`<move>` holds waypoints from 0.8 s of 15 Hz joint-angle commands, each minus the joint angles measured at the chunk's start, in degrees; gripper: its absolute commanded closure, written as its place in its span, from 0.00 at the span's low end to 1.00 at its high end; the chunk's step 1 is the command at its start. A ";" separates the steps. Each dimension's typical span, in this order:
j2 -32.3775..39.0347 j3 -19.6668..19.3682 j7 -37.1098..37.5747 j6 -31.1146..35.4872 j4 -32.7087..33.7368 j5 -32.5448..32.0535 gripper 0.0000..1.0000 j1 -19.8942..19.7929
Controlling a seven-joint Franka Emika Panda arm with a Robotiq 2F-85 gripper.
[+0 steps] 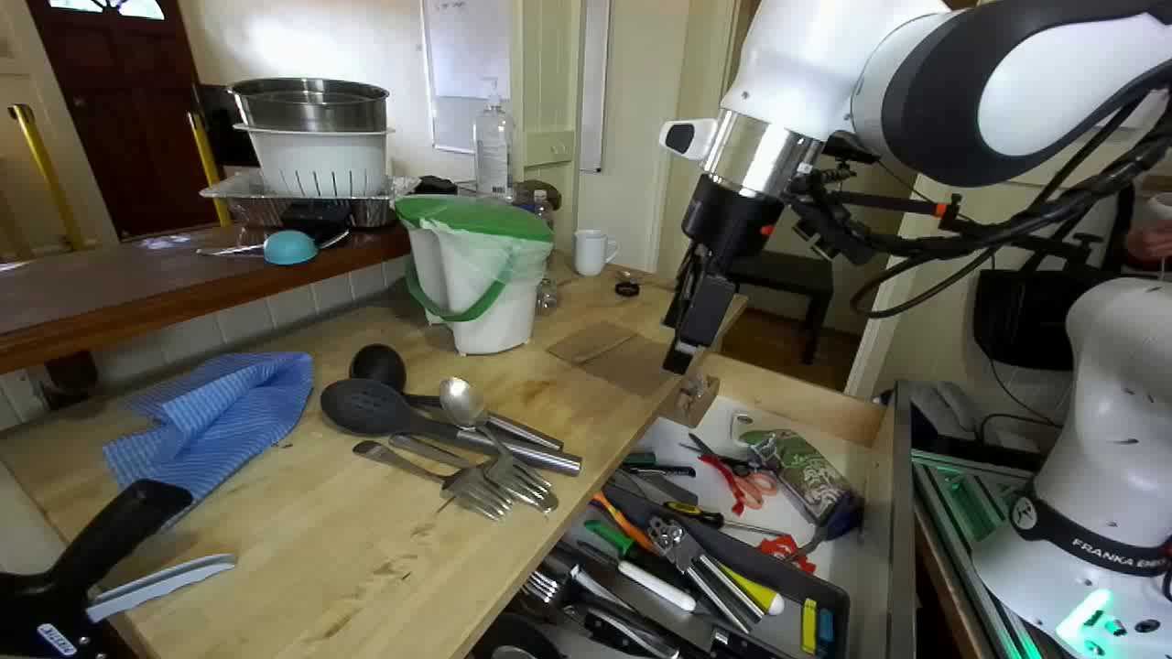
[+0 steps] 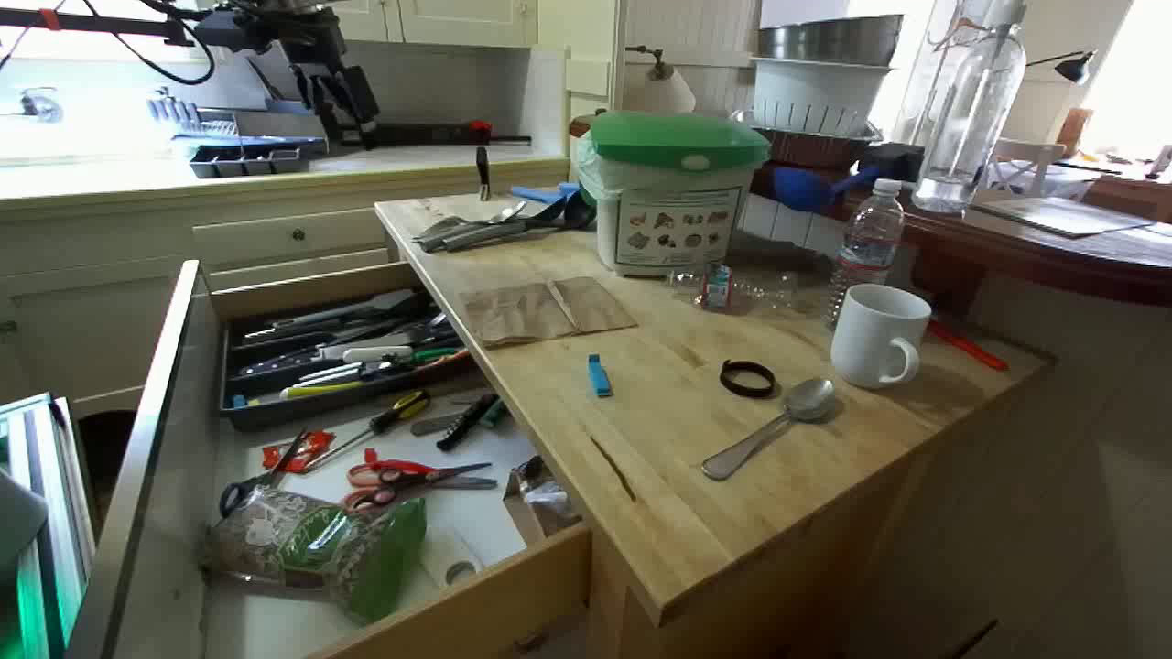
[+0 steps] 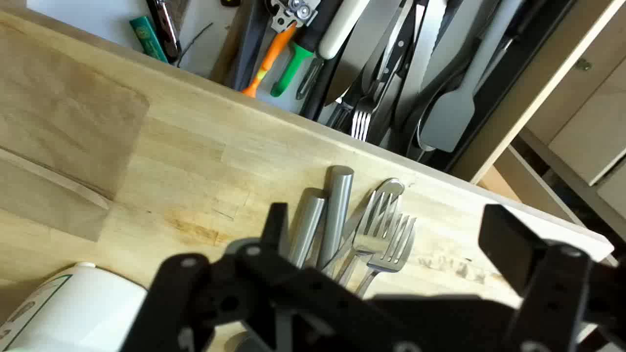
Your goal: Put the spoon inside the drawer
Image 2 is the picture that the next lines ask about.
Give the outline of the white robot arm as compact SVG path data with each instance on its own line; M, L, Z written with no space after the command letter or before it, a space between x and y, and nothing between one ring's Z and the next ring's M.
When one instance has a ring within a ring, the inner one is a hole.
M83 3L82 15L59 5L0 5L3 30L108 34L114 38L157 36L164 43L214 53L267 52L278 43L295 67L304 107L342 145L379 142L379 98L359 67L350 63L342 19L323 0L218 0L214 5L176 5L173 0L138 0L147 19L104 15Z

